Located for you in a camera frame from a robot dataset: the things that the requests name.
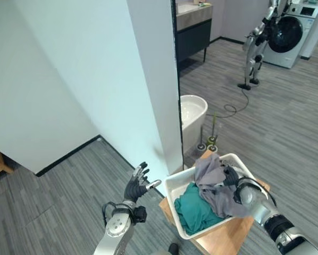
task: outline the white plastic basket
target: white plastic basket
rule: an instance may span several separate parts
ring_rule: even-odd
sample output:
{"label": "white plastic basket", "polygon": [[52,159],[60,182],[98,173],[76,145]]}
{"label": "white plastic basket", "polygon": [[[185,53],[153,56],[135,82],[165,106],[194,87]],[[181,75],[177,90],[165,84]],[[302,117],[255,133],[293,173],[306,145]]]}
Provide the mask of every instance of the white plastic basket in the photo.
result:
{"label": "white plastic basket", "polygon": [[[221,156],[220,160],[222,160],[224,164],[228,164],[230,166],[235,166],[235,167],[242,169],[242,173],[244,176],[256,179],[256,178],[254,178],[254,176],[246,168],[246,166],[243,164],[243,162],[239,159],[239,157],[236,154],[232,154],[232,153],[226,154],[224,156]],[[173,174],[164,180],[164,188],[165,188],[165,191],[167,194],[167,198],[168,198],[169,206],[170,206],[170,209],[171,209],[171,212],[173,215],[174,223],[178,229],[179,235],[186,240],[192,239],[200,234],[203,234],[203,233],[205,233],[205,232],[207,232],[215,227],[218,227],[218,226],[224,224],[225,222],[228,222],[229,220],[232,220],[234,218],[234,217],[226,218],[225,220],[223,220],[223,221],[221,221],[221,222],[219,222],[211,227],[208,227],[202,231],[195,233],[194,235],[188,235],[186,233],[186,231],[184,230],[184,228],[180,224],[178,213],[174,207],[174,201],[177,198],[179,198],[181,195],[184,194],[186,187],[189,185],[190,182],[195,181],[195,171],[196,171],[196,168],[192,167],[192,168],[189,168],[189,169],[184,170],[182,172]]]}

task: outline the washing machine door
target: washing machine door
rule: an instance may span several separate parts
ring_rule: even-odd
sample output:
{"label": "washing machine door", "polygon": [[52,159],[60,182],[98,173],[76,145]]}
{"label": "washing machine door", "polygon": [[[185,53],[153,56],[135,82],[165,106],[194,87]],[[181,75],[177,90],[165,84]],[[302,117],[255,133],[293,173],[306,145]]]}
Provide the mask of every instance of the washing machine door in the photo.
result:
{"label": "washing machine door", "polygon": [[274,52],[284,53],[292,50],[301,40],[303,27],[301,22],[293,16],[285,16],[272,32],[269,46]]}

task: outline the bathroom vanity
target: bathroom vanity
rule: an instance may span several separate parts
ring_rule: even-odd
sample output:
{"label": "bathroom vanity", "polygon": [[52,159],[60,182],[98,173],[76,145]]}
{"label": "bathroom vanity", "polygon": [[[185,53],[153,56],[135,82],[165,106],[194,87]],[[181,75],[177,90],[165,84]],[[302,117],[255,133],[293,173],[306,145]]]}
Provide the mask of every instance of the bathroom vanity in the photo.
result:
{"label": "bathroom vanity", "polygon": [[210,44],[213,6],[198,6],[193,2],[179,3],[177,11],[178,62],[181,62]]}

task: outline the gray cloth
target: gray cloth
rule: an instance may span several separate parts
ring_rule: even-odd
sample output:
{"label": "gray cloth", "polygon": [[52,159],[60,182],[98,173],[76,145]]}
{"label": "gray cloth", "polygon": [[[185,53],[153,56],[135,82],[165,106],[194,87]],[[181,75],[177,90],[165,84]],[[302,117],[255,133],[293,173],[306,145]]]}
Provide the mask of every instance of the gray cloth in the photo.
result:
{"label": "gray cloth", "polygon": [[249,216],[248,210],[233,199],[235,185],[214,187],[225,180],[223,170],[224,167],[221,166],[217,154],[196,161],[195,180],[199,188],[199,195],[211,205],[213,212],[221,218]]}

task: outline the shoe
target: shoe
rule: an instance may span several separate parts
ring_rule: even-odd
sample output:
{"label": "shoe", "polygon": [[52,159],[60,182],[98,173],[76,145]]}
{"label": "shoe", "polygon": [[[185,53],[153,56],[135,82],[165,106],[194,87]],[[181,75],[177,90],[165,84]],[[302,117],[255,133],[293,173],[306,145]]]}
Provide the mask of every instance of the shoe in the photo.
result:
{"label": "shoe", "polygon": [[179,246],[176,243],[171,243],[169,247],[169,253],[171,253],[172,255],[178,255]]}

